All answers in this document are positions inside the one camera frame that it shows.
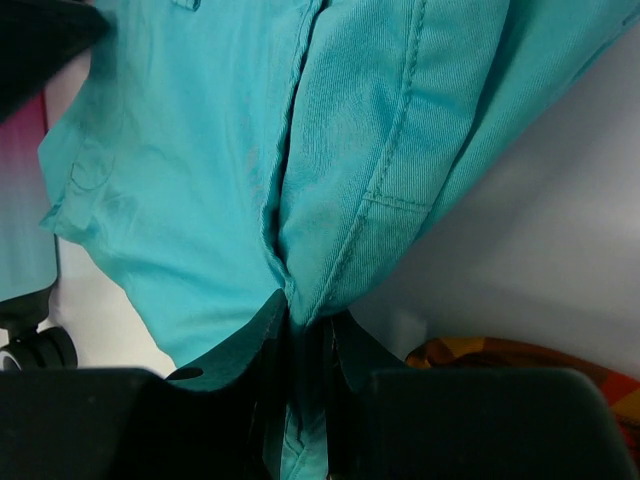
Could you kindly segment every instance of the orange patterned fabric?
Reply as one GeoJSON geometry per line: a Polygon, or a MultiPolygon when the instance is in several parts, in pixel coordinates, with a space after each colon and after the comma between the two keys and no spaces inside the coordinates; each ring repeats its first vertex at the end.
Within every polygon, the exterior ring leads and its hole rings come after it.
{"type": "Polygon", "coordinates": [[[418,347],[406,363],[415,368],[557,367],[587,375],[604,395],[640,468],[640,382],[564,353],[489,337],[437,338],[418,347]]]}

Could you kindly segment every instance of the white surface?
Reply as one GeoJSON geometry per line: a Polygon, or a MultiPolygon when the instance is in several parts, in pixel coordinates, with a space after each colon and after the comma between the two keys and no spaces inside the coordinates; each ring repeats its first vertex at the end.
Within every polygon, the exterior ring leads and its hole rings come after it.
{"type": "MultiPolygon", "coordinates": [[[[358,302],[366,328],[399,355],[427,334],[499,335],[640,377],[639,45],[636,28],[358,302]]],[[[82,75],[50,89],[54,117],[82,75]]],[[[82,364],[170,371],[122,291],[81,249],[60,256],[53,318],[82,364]]]]}

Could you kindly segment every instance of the teal fabric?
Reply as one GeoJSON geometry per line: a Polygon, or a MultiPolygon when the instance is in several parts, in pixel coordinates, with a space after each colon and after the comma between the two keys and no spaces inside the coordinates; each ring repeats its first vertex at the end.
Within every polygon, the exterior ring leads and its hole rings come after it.
{"type": "Polygon", "coordinates": [[[88,250],[178,365],[285,288],[290,479],[326,474],[314,320],[384,279],[639,5],[96,3],[116,28],[41,146],[44,225],[88,250]]]}

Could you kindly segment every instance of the caster wheel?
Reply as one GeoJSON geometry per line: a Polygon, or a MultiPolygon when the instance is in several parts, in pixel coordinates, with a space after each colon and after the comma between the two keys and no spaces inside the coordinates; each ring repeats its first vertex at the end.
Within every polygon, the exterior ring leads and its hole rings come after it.
{"type": "Polygon", "coordinates": [[[78,357],[69,334],[60,327],[13,340],[0,349],[0,369],[39,370],[76,368],[78,357]]]}

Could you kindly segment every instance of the gradient panel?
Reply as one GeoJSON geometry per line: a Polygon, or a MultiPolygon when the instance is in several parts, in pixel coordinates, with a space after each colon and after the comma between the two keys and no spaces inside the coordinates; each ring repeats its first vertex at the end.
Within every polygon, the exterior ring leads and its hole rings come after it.
{"type": "Polygon", "coordinates": [[[54,237],[38,225],[50,208],[37,153],[45,132],[42,96],[0,123],[0,301],[57,276],[54,237]]]}

